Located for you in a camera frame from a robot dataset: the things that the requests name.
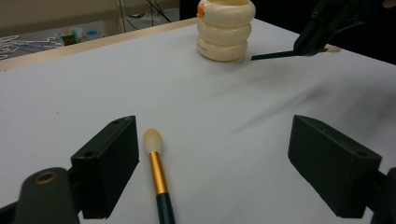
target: black cable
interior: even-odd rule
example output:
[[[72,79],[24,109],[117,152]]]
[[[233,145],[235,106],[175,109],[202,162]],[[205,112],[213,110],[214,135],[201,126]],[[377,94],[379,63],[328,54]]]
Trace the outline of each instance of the black cable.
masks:
[[[152,5],[150,5],[149,9],[151,11],[151,26],[154,26],[154,19],[152,19]]]
[[[162,15],[168,22],[171,22],[171,20],[169,20],[169,18],[167,18],[167,17],[165,16],[165,14],[163,13],[163,11],[161,10],[160,7],[154,6],[154,5],[152,4],[151,0],[146,0],[146,1],[150,4],[150,7],[154,7],[155,10],[157,10],[157,12],[160,13],[160,15]]]
[[[154,0],[154,2],[155,2],[155,5],[157,5],[157,8],[158,8],[159,11],[160,11],[160,14],[163,15],[163,17],[164,17],[168,22],[171,22],[171,20],[169,20],[169,19],[165,16],[165,13],[163,13],[163,9],[162,9],[162,8],[160,7],[160,5],[158,4],[157,0]]]
[[[128,20],[128,18],[126,18],[126,20],[129,22],[129,24],[132,25],[132,27],[134,27],[136,30],[139,30],[139,28],[135,27],[135,26],[132,24],[132,22]]]
[[[122,10],[122,5],[120,4],[120,13],[121,13],[121,17],[122,17],[122,28],[123,28],[123,31],[124,32],[126,32],[126,27],[125,27],[125,20],[123,19],[125,16],[124,16],[124,10]]]

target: brush bristles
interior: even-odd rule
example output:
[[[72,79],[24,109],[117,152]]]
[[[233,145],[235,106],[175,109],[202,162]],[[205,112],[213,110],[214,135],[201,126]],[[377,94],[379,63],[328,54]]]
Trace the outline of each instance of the brush bristles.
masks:
[[[161,153],[163,151],[163,138],[155,129],[148,129],[143,136],[143,148],[148,154],[153,151]]]

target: orange mark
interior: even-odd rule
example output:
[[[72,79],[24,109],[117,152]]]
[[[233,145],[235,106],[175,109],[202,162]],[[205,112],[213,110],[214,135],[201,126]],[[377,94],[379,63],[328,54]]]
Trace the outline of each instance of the orange mark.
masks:
[[[198,6],[198,13],[197,13],[197,17],[198,18],[203,18],[205,15],[205,5],[201,4]]]

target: makeup brush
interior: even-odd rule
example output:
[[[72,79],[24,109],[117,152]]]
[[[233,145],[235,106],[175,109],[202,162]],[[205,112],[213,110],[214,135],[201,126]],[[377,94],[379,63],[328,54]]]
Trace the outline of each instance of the makeup brush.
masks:
[[[155,129],[148,129],[143,136],[143,147],[149,155],[160,224],[175,224],[175,216],[161,161],[163,139],[160,133]]]

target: white ring stack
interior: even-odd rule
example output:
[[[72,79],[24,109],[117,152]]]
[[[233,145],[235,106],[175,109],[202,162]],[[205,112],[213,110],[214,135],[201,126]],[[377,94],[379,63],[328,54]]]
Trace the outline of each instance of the white ring stack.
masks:
[[[201,0],[197,49],[206,58],[229,62],[245,56],[256,8],[249,0]]]

